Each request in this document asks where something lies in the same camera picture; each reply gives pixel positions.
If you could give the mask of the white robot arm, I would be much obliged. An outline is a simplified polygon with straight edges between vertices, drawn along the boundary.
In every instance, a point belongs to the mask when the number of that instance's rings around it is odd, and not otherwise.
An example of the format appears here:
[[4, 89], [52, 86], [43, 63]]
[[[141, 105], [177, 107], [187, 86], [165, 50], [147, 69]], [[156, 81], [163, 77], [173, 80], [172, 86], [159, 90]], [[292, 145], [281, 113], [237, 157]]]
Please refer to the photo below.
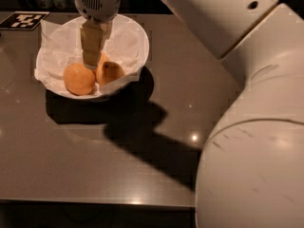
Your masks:
[[202, 150], [197, 228], [304, 228], [304, 21], [278, 0], [162, 0], [243, 85]]

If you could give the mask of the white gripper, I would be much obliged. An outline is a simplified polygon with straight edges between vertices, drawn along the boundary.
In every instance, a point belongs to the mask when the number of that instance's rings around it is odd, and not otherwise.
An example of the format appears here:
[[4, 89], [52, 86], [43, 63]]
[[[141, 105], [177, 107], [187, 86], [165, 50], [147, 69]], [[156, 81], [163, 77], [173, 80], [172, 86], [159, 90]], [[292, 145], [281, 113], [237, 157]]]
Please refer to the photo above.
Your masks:
[[74, 0], [74, 2], [77, 11], [89, 20], [80, 26], [83, 62], [85, 67], [96, 69], [105, 41], [111, 35], [112, 23], [109, 21], [117, 15], [121, 0]]

